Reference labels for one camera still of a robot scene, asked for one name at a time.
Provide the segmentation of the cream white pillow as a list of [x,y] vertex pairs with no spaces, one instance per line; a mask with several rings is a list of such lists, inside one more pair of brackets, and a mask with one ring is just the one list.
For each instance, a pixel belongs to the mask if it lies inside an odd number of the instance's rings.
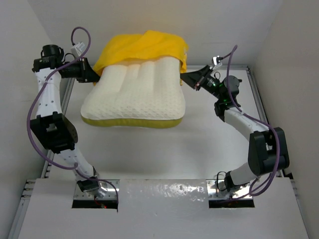
[[184,114],[180,61],[170,56],[105,67],[81,107],[82,120],[100,127],[170,128]]

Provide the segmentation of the yellow pillowcase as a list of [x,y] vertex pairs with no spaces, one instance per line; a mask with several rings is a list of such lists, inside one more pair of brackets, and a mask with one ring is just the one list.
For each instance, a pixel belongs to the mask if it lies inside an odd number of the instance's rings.
[[169,56],[180,61],[179,70],[185,73],[187,51],[187,43],[178,35],[153,30],[143,34],[121,34],[106,44],[93,70],[100,76],[105,67],[126,60],[151,60]]

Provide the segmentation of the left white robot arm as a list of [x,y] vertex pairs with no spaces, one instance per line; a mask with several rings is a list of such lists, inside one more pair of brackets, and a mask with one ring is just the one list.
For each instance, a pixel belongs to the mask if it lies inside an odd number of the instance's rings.
[[87,162],[77,146],[75,126],[62,112],[60,82],[74,78],[80,83],[98,82],[100,77],[93,71],[87,58],[64,62],[64,50],[57,45],[45,45],[41,57],[34,60],[33,73],[38,83],[38,95],[33,107],[37,107],[34,119],[28,118],[28,136],[35,135],[41,145],[65,161],[61,165],[50,164],[74,173],[77,185],[83,193],[96,196],[101,192],[98,174]]

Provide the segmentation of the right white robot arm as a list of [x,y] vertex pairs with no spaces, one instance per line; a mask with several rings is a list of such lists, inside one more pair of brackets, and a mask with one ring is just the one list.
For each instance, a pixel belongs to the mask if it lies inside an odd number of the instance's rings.
[[221,190],[233,192],[262,175],[274,175],[278,170],[289,167],[290,159],[284,130],[280,127],[273,128],[259,119],[245,115],[238,105],[236,97],[239,94],[241,79],[229,75],[223,81],[219,81],[210,66],[182,73],[180,78],[194,90],[205,89],[216,97],[216,115],[234,127],[249,142],[247,162],[225,174],[224,181],[218,185]]

